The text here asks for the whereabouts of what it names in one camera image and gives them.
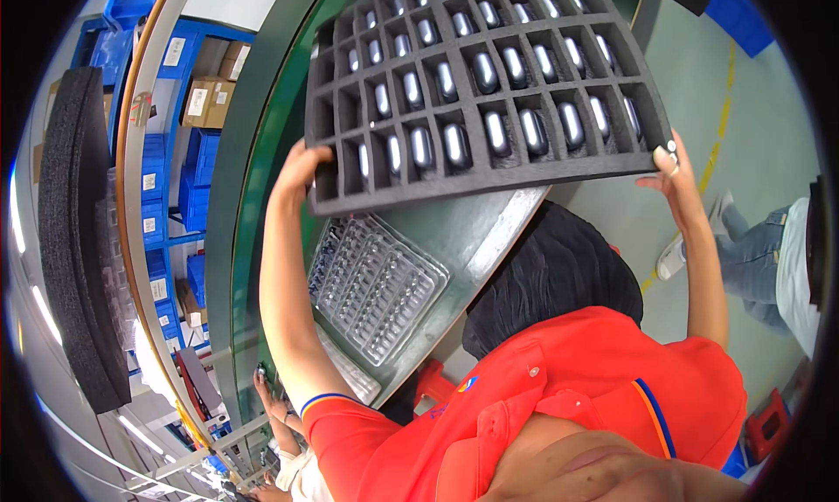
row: fingernail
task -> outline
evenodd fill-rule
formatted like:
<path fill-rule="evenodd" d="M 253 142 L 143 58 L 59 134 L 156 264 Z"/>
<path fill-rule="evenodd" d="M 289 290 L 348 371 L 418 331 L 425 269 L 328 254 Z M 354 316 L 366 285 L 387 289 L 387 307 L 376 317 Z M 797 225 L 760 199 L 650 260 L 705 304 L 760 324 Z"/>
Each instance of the fingernail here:
<path fill-rule="evenodd" d="M 668 156 L 667 151 L 665 151 L 665 148 L 662 147 L 661 145 L 656 147 L 656 149 L 653 151 L 653 159 L 656 160 L 656 161 L 662 161 L 667 156 Z"/>

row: white shirt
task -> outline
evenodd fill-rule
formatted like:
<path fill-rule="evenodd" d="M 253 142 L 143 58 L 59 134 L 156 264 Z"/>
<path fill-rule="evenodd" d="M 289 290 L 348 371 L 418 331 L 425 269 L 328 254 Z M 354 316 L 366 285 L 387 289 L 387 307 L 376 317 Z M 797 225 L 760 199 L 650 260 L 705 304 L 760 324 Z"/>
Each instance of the white shirt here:
<path fill-rule="evenodd" d="M 781 237 L 775 297 L 778 312 L 801 348 L 811 360 L 820 314 L 810 303 L 810 282 L 807 280 L 807 210 L 809 198 L 801 198 L 790 206 Z"/>

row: red polo shirt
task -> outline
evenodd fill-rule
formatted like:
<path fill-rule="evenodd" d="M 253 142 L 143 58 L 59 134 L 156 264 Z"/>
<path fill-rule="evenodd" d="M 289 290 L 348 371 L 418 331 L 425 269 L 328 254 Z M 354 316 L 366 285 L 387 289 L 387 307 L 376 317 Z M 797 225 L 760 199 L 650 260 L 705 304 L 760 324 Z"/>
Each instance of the red polo shirt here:
<path fill-rule="evenodd" d="M 740 434 L 746 392 L 717 343 L 662 345 L 629 317 L 595 307 L 508 339 L 447 402 L 405 427 L 343 395 L 319 395 L 302 412 L 337 502 L 440 493 L 459 502 L 486 493 L 534 412 L 617 433 L 656 457 L 720 468 Z"/>

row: workbench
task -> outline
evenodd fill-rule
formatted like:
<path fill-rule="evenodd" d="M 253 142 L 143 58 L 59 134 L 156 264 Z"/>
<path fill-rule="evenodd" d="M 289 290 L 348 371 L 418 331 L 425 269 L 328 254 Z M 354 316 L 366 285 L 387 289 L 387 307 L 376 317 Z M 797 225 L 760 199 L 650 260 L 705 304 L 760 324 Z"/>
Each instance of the workbench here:
<path fill-rule="evenodd" d="M 273 364 L 258 307 L 263 214 L 291 145 L 303 134 L 305 78 L 315 28 L 356 0 L 277 0 L 236 87 L 215 164 L 206 234 L 210 340 L 222 397 L 234 427 L 262 405 L 253 370 Z M 660 0 L 614 0 L 642 49 Z M 507 255 L 549 187 L 534 187 L 384 211 L 378 215 L 446 266 L 448 286 L 396 358 L 374 367 L 315 310 L 315 320 L 362 369 L 382 384 L 379 407 L 423 362 Z M 302 217 L 308 265 L 325 220 Z"/>

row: green workbench edge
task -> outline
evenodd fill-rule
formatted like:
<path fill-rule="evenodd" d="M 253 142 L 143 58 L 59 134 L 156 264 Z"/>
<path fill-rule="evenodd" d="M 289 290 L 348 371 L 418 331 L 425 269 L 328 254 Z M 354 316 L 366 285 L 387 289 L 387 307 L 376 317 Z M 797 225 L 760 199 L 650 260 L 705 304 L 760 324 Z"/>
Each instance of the green workbench edge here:
<path fill-rule="evenodd" d="M 234 303 L 236 299 L 232 290 L 246 288 L 247 284 L 246 281 L 244 286 L 241 283 L 234 284 L 232 257 L 235 242 L 241 241 L 236 237 L 236 231 L 240 230 L 243 222 L 259 219 L 259 209 L 265 194 L 264 190 L 245 193 L 245 188 L 253 187 L 260 177 L 263 180 L 261 184 L 256 183 L 257 186 L 264 187 L 267 182 L 264 161 L 258 162 L 262 168 L 254 169 L 255 166 L 249 164 L 252 163 L 252 151 L 256 151 L 259 141 L 257 131 L 259 136 L 265 136 L 266 133 L 278 135 L 284 127 L 285 118 L 278 117 L 278 108 L 267 103 L 267 100 L 272 98 L 289 51 L 297 35 L 304 29 L 316 2 L 277 0 L 268 12 L 254 39 L 239 81 L 236 82 L 236 96 L 231 100 L 215 157 L 217 182 L 210 191 L 210 213 L 207 216 L 205 239 L 205 293 L 211 349 L 216 354 L 225 355 L 215 362 L 215 375 L 233 427 L 243 424 L 232 351 L 235 350 L 234 327 L 236 322 L 242 325 L 244 310 L 234 316 L 237 304 Z M 297 20 L 300 20 L 299 24 L 289 23 Z M 256 204 L 256 212 L 248 213 L 253 204 Z M 244 228 L 252 232 L 256 229 L 256 224 Z"/>

